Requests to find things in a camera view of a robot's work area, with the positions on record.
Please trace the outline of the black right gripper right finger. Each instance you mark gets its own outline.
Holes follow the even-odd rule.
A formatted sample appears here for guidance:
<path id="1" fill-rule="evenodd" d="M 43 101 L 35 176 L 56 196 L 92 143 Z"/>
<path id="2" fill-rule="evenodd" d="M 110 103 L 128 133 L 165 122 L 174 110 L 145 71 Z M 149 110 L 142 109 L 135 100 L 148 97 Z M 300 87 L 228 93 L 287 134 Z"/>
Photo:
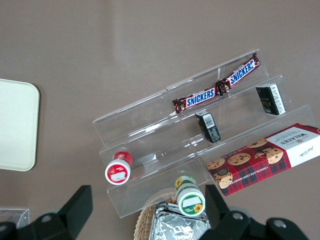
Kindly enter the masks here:
<path id="1" fill-rule="evenodd" d="M 230 210 L 215 185 L 205 186 L 205 211 L 211 228 L 201 240 L 307 240 L 292 221 L 273 217 L 263 225 L 239 210 Z"/>

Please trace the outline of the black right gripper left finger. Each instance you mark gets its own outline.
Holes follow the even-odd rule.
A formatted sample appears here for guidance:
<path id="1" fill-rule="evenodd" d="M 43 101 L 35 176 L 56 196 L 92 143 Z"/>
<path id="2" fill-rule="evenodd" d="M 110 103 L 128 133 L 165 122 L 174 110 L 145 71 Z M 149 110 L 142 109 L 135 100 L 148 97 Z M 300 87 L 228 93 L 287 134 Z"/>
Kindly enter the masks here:
<path id="1" fill-rule="evenodd" d="M 11 221 L 0 223 L 2 240 L 75 240 L 93 211 L 92 187 L 82 185 L 57 213 L 46 213 L 17 229 Z"/>

